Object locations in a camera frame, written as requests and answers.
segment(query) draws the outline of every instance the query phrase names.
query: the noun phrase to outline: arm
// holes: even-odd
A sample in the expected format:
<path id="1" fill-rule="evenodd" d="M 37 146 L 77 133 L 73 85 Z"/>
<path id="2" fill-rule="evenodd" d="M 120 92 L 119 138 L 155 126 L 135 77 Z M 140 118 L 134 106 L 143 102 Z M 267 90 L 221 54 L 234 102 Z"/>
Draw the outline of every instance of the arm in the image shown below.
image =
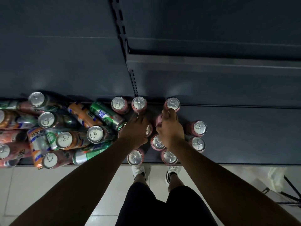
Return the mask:
<path id="1" fill-rule="evenodd" d="M 137 119 L 134 115 L 111 147 L 64 177 L 11 226 L 84 226 L 122 161 L 132 150 L 147 142 L 147 125 L 146 118 Z"/>
<path id="2" fill-rule="evenodd" d="M 163 111 L 157 132 L 225 226 L 301 225 L 255 187 L 190 147 L 174 110 Z"/>

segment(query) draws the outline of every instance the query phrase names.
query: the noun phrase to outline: forearm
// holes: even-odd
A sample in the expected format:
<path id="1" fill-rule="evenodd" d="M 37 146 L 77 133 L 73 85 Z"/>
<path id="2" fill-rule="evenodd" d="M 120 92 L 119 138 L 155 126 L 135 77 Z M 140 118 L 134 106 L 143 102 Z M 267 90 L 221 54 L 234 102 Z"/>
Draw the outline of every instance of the forearm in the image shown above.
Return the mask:
<path id="1" fill-rule="evenodd" d="M 99 203 L 118 167 L 133 150 L 131 143 L 118 139 L 102 152 L 59 181 L 30 206 L 14 225 L 84 226 Z"/>
<path id="2" fill-rule="evenodd" d="M 256 188 L 191 148 L 177 141 L 170 150 L 224 225 L 300 225 Z"/>

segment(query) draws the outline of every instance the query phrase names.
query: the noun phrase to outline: person's left hand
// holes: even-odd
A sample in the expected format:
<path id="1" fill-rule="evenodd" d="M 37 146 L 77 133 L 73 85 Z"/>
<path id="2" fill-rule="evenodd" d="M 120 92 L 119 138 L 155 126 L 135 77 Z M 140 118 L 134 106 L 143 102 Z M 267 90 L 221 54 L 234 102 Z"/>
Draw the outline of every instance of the person's left hand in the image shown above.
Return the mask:
<path id="1" fill-rule="evenodd" d="M 118 139 L 123 139 L 132 145 L 133 150 L 148 142 L 145 137 L 146 127 L 149 121 L 146 117 L 133 114 L 130 121 L 122 128 Z"/>

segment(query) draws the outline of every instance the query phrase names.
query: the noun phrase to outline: white sneaker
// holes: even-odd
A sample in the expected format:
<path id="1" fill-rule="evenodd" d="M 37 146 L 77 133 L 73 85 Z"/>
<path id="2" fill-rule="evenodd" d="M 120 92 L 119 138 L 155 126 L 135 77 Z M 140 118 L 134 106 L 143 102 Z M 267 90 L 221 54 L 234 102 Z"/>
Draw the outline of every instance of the white sneaker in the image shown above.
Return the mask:
<path id="1" fill-rule="evenodd" d="M 168 166 L 167 171 L 166 171 L 166 176 L 165 176 L 165 182 L 167 184 L 170 183 L 170 174 L 171 173 L 176 173 L 177 176 L 179 176 L 179 172 L 180 172 L 181 168 L 182 168 L 181 166 Z"/>
<path id="2" fill-rule="evenodd" d="M 139 174 L 142 174 L 144 179 L 146 178 L 144 166 L 132 166 L 132 171 L 134 175 L 134 180 L 136 179 L 136 176 Z"/>

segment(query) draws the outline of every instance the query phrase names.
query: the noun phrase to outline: black shorts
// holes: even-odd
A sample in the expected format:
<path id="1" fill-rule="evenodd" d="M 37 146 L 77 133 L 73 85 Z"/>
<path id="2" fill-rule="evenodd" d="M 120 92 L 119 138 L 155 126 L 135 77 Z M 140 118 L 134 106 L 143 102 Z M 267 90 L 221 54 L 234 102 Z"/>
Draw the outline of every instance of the black shorts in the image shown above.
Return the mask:
<path id="1" fill-rule="evenodd" d="M 191 188 L 174 188 L 165 203 L 157 200 L 150 188 L 140 182 L 130 187 L 116 225 L 217 226 L 204 201 Z"/>

